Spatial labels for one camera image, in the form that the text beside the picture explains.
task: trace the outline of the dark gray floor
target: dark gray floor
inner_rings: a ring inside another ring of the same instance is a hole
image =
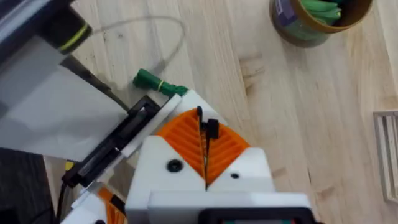
[[[0,149],[0,211],[8,208],[16,211],[21,224],[52,208],[42,156]],[[49,215],[35,223],[49,223]]]

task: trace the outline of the light wood surface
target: light wood surface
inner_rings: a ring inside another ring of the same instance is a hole
[[[143,94],[131,86],[139,68],[195,89],[264,148],[277,189],[305,192],[322,222],[397,223],[382,197],[372,114],[398,108],[398,3],[375,1],[362,23],[312,49],[278,36],[268,3],[80,0],[94,29],[132,22],[75,55],[129,105]]]

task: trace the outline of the green object in cup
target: green object in cup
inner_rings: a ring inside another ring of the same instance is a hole
[[[302,4],[316,20],[332,25],[341,18],[341,9],[336,2],[328,2],[321,0],[302,0]]]

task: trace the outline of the screw hole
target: screw hole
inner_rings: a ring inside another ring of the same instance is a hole
[[[178,159],[172,159],[167,163],[167,170],[169,172],[180,172],[183,168],[183,163]]]
[[[232,174],[231,174],[231,177],[234,178],[234,179],[238,179],[238,178],[239,178],[239,174],[237,174],[237,173],[232,173]]]

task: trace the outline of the wood grain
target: wood grain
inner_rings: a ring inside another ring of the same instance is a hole
[[[398,108],[398,3],[375,1],[364,21],[312,49],[278,36],[268,3],[77,1],[94,29],[135,21],[75,55],[129,105],[143,94],[131,86],[139,68],[195,89],[264,148],[278,190],[305,192],[322,222],[396,223],[397,208],[382,196],[372,114]]]

